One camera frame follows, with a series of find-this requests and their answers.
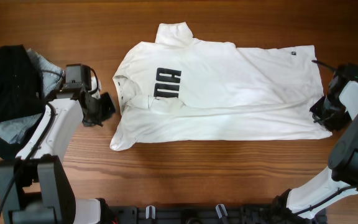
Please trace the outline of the white polo shirt black print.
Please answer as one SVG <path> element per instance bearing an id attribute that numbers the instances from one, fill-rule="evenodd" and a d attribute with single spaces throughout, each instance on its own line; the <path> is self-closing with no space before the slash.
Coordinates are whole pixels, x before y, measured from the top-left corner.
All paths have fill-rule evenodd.
<path id="1" fill-rule="evenodd" d="M 135 143 L 324 139 L 310 107 L 323 95 L 312 45 L 237 47 L 160 24 L 113 76 L 121 120 L 114 151 Z"/>

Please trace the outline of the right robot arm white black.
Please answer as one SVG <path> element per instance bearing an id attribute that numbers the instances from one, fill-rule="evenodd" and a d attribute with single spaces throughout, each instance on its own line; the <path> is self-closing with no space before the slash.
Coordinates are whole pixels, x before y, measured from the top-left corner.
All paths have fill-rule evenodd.
<path id="1" fill-rule="evenodd" d="M 309 182 L 275 197 L 270 223 L 316 223 L 317 214 L 337 201 L 358 194 L 358 66 L 331 67 L 329 90 L 311 108 L 315 123 L 343 130 L 327 166 Z"/>

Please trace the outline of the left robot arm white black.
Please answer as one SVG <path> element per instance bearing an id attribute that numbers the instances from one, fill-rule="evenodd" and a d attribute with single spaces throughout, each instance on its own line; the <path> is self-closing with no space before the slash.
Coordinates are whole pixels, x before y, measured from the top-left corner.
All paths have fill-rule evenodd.
<path id="1" fill-rule="evenodd" d="M 116 111 L 110 95 L 98 92 L 94 69 L 67 65 L 30 140 L 14 159 L 0 161 L 0 222 L 118 222 L 104 199 L 77 199 L 62 166 L 76 128 L 101 126 Z"/>

